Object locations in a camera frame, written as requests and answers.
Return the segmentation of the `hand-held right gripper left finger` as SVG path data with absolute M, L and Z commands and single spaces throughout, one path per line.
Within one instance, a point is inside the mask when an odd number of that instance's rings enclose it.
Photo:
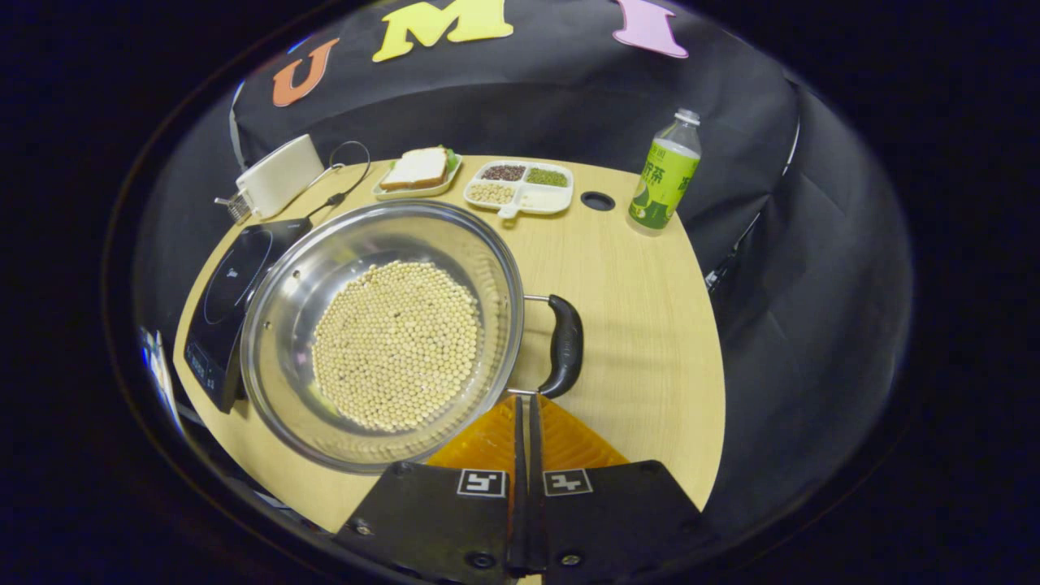
M 520 397 L 491 408 L 421 464 L 398 461 L 343 522 L 335 544 L 421 581 L 516 581 L 528 473 Z

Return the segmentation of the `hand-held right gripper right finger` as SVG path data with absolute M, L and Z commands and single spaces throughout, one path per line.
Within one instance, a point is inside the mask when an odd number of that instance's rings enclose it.
M 698 507 L 662 462 L 643 460 L 553 470 L 554 403 L 528 400 L 528 571 L 541 578 L 658 578 L 701 546 Z

